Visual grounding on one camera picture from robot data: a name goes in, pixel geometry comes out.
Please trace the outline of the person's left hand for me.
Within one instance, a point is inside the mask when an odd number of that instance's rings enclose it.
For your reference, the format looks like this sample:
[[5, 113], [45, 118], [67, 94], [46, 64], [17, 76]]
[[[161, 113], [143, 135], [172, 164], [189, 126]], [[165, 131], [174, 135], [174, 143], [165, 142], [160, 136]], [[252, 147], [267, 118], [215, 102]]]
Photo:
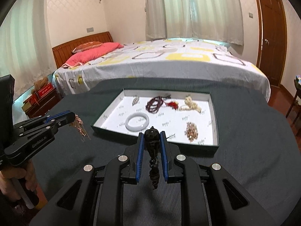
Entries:
[[1, 192], [4, 196], [14, 202], [21, 199], [21, 196], [15, 189], [15, 186], [12, 183], [12, 178], [25, 178], [26, 189], [35, 191], [37, 188], [37, 178], [33, 161], [29, 160], [25, 168], [7, 167], [1, 170]]

